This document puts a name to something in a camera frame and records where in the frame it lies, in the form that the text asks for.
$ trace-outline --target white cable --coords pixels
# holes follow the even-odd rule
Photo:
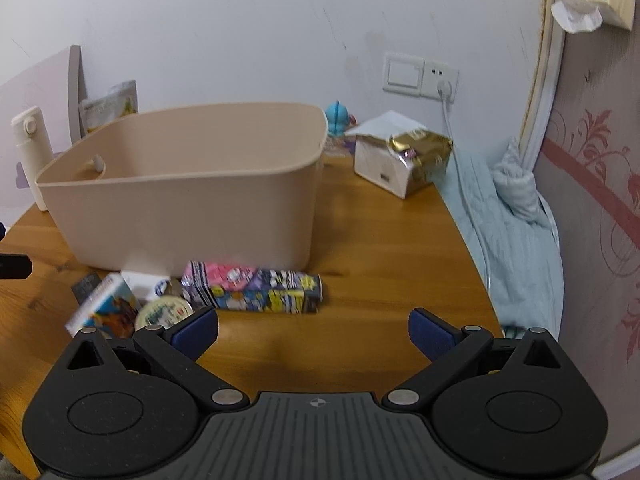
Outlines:
[[[480,242],[480,249],[482,250],[482,257],[484,258],[484,270],[485,270],[485,280],[484,285],[486,287],[486,293],[489,296],[489,300],[491,300],[491,267],[489,265],[489,256],[486,248],[486,243],[484,241],[484,237],[478,228],[478,223],[476,222],[476,215],[473,213],[471,206],[469,205],[468,197],[466,196],[465,187],[462,185],[462,174],[460,173],[460,163],[458,161],[458,149],[456,148],[456,142],[453,138],[453,131],[451,129],[451,123],[449,122],[449,111],[447,110],[447,102],[451,97],[451,83],[448,81],[440,81],[438,83],[438,94],[440,94],[440,100],[442,102],[442,113],[444,115],[444,122],[447,128],[447,135],[449,139],[453,142],[453,147],[451,151],[453,152],[453,158],[456,161],[456,167],[458,168],[458,183],[460,184],[460,191],[462,192],[462,202],[465,205],[466,213],[469,215],[471,220],[471,225],[476,231],[476,236],[478,236],[478,241]]]

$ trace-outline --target wooden table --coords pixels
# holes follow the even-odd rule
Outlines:
[[[381,396],[428,364],[409,341],[411,309],[454,326],[500,334],[482,282],[435,187],[407,200],[326,160],[310,272],[324,282],[317,315],[220,312],[218,341],[198,361],[254,396],[258,390],[374,391]],[[38,471],[22,439],[24,410],[69,343],[70,286],[88,268],[48,214],[32,207],[0,242],[27,253],[33,273],[0,282],[0,452],[28,478]]]

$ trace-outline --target wooden board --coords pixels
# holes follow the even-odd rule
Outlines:
[[[11,119],[39,106],[54,153],[80,140],[78,71],[80,46],[72,45],[36,63],[0,86],[0,222],[11,226],[33,203]]]
[[[27,253],[33,275],[0,282],[0,452],[29,478],[22,414],[69,342],[70,286],[87,273],[50,216],[32,207],[0,242]],[[455,326],[500,327],[478,272],[435,187],[407,200],[355,176],[350,159],[325,163],[309,272],[325,300],[305,316],[220,312],[218,341],[199,364],[254,396],[258,390],[373,391],[428,364],[406,324],[424,306]]]

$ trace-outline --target blue gripper pad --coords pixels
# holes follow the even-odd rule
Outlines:
[[[435,361],[462,339],[462,332],[423,308],[415,308],[409,314],[409,339],[427,358]]]
[[[176,332],[169,344],[181,354],[195,361],[218,338],[218,316],[210,310]]]

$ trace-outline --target metal screw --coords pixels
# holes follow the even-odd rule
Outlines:
[[[399,406],[409,406],[418,402],[420,400],[420,395],[413,390],[393,390],[388,394],[387,399]]]
[[[237,404],[243,398],[244,396],[242,395],[242,392],[239,392],[238,390],[234,390],[232,388],[223,388],[222,390],[216,391],[211,396],[211,400],[213,400],[213,402],[222,404],[223,406]]]

